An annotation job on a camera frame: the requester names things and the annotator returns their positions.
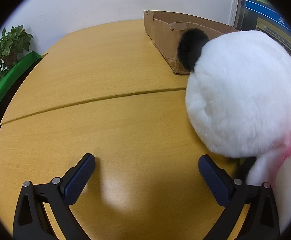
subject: pink fabric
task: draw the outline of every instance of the pink fabric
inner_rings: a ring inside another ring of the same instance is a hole
[[[277,173],[278,173],[278,171],[279,171],[279,168],[281,167],[281,165],[284,163],[284,161],[287,159],[287,158],[289,158],[291,156],[291,146],[289,146],[286,150],[285,150],[285,152],[282,154],[282,155],[280,155],[280,157],[279,157],[279,159],[278,159],[278,161],[279,161],[279,165],[275,165],[276,167],[275,167],[275,170],[273,171],[273,183],[275,182],[275,178],[276,178],[276,176],[277,176]]]

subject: torn cardboard edge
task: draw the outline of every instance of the torn cardboard edge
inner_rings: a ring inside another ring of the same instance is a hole
[[[201,17],[166,11],[144,11],[144,29],[174,74],[189,74],[177,59],[180,36],[191,28],[203,30],[209,39],[238,31],[235,28]]]

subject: yellow wooden tabletop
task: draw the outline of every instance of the yellow wooden tabletop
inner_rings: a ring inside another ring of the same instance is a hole
[[[129,38],[126,29],[136,37]],[[99,45],[80,44],[76,34],[85,41],[84,32],[96,33]],[[115,48],[111,32],[118,32]],[[172,74],[143,32],[140,21],[128,21],[71,33],[49,49],[21,85],[0,130],[0,219],[10,232],[23,182],[62,176],[86,152],[96,157],[96,169],[70,208],[93,240],[200,240],[220,216],[223,208],[197,167],[209,152],[186,114],[187,77]],[[90,54],[62,59],[72,49]],[[115,51],[120,53],[113,57]],[[65,69],[72,70],[72,78]],[[48,70],[52,77],[42,80]],[[229,174],[234,171],[233,162],[209,154]],[[237,235],[246,211],[229,239]]]
[[[47,52],[15,94],[2,124],[107,97],[186,88],[187,76],[173,75],[143,20],[79,30]]]

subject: panda ear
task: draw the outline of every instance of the panda ear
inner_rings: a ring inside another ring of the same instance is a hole
[[[183,33],[178,43],[177,56],[188,71],[193,71],[195,63],[201,56],[202,47],[209,37],[200,29],[189,29]]]

